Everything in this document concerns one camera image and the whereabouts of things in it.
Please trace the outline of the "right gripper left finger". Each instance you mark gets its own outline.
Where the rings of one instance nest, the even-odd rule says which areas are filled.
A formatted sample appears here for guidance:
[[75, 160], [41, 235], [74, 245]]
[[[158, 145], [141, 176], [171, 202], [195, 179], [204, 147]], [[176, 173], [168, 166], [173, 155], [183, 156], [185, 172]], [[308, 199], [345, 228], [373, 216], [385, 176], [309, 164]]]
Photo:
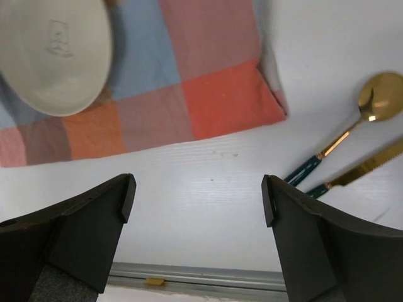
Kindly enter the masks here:
[[136, 191], [120, 174], [1, 222], [1, 301], [96, 301], [105, 291]]

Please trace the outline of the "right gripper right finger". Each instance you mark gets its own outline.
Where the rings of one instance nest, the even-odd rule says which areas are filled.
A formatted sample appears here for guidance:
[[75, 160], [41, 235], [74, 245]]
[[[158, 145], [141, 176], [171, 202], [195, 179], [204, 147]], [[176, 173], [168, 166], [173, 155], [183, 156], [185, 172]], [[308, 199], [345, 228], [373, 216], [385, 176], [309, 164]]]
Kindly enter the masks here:
[[261, 183], [290, 301], [402, 301], [402, 231], [311, 198], [276, 176]]

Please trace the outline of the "gold knife green handle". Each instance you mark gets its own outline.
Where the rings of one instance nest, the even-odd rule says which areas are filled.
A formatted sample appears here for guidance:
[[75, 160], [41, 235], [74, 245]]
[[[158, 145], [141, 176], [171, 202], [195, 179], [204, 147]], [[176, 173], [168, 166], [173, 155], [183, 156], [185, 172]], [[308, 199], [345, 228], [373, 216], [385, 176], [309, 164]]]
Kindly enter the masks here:
[[395, 140], [393, 143], [389, 144], [387, 147], [381, 149], [379, 152], [375, 153], [371, 157], [367, 158], [363, 162], [360, 162], [356, 166], [352, 167], [350, 170], [341, 174], [337, 178], [324, 182], [315, 188], [306, 192], [312, 198], [319, 198], [333, 187], [336, 186], [347, 186], [357, 179], [365, 176], [366, 174], [374, 171], [375, 169], [381, 167], [388, 161], [398, 157], [402, 154], [402, 137]]

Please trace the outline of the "gold spoon green handle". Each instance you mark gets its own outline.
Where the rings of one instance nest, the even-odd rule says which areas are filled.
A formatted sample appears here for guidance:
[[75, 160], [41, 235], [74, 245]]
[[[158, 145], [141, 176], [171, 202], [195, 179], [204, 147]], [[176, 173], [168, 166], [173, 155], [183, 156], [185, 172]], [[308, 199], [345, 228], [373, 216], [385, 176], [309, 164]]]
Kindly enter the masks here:
[[285, 182], [297, 186], [325, 159], [351, 132], [364, 122], [379, 122], [394, 118], [402, 111], [402, 74], [381, 72], [371, 77], [358, 95], [360, 117], [340, 136], [319, 153], [286, 176]]

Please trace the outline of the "cream round plate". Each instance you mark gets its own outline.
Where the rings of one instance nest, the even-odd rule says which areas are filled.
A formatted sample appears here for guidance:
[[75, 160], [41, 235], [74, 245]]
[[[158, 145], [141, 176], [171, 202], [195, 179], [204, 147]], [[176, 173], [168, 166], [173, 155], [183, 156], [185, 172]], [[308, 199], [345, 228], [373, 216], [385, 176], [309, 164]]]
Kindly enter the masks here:
[[1, 75], [33, 109], [85, 110], [103, 90], [112, 58], [104, 1], [1, 1]]

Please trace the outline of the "checkered orange blue cloth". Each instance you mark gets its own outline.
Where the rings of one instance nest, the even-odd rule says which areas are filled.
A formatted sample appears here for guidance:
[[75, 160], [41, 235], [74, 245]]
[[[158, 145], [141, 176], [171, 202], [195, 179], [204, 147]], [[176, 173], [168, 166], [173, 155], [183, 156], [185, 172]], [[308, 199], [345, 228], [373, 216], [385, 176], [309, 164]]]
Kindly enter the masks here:
[[93, 159], [285, 120], [268, 1], [108, 1], [115, 62], [92, 108], [50, 117], [1, 84], [1, 166]]

